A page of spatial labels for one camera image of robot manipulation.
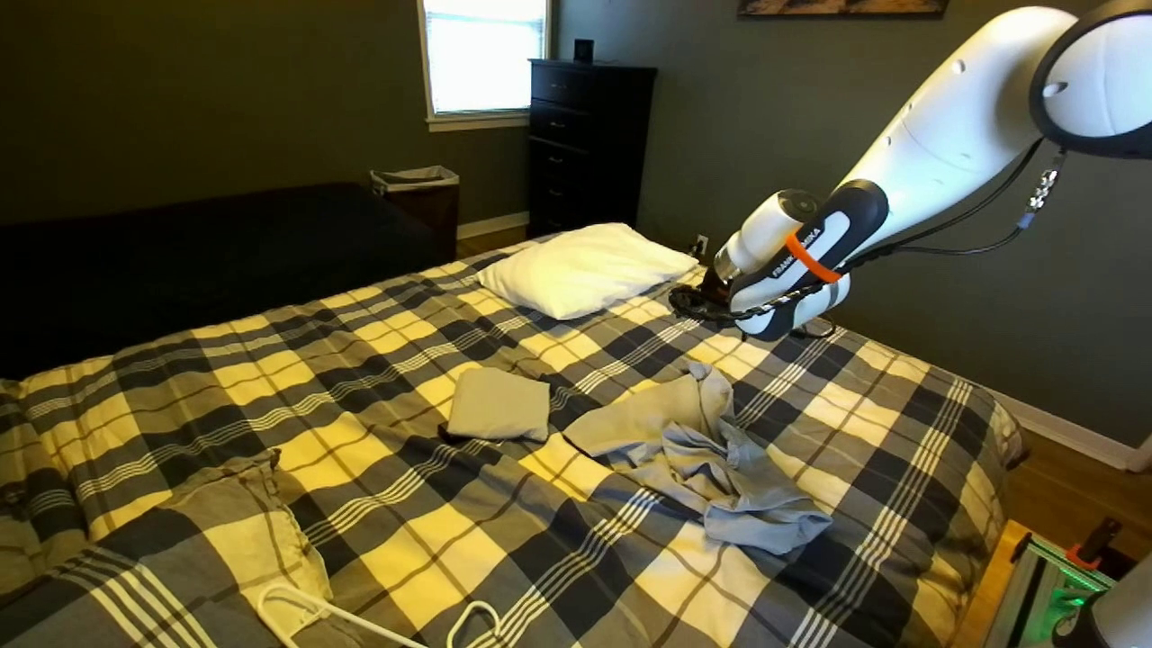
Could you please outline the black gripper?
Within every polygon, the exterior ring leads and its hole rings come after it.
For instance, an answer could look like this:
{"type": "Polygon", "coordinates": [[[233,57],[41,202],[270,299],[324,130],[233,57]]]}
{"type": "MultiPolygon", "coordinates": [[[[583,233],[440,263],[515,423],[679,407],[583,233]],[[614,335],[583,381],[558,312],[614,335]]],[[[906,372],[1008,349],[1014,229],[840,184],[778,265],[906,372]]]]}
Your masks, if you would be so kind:
{"type": "Polygon", "coordinates": [[[676,285],[668,291],[668,305],[676,317],[734,323],[738,309],[732,305],[732,297],[738,288],[742,288],[738,279],[722,282],[718,271],[710,271],[698,285],[676,285]]]}

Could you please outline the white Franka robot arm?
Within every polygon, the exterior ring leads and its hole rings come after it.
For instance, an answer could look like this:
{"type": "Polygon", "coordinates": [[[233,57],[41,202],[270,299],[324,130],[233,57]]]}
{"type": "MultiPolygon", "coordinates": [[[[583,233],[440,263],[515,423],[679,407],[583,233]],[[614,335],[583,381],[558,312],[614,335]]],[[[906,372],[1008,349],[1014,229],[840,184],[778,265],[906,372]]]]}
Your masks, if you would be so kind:
{"type": "Polygon", "coordinates": [[[906,246],[1042,139],[1104,160],[1152,154],[1152,0],[1082,17],[1012,7],[979,25],[888,119],[823,202],[774,190],[714,253],[679,317],[780,337],[851,297],[851,274],[906,246]]]}

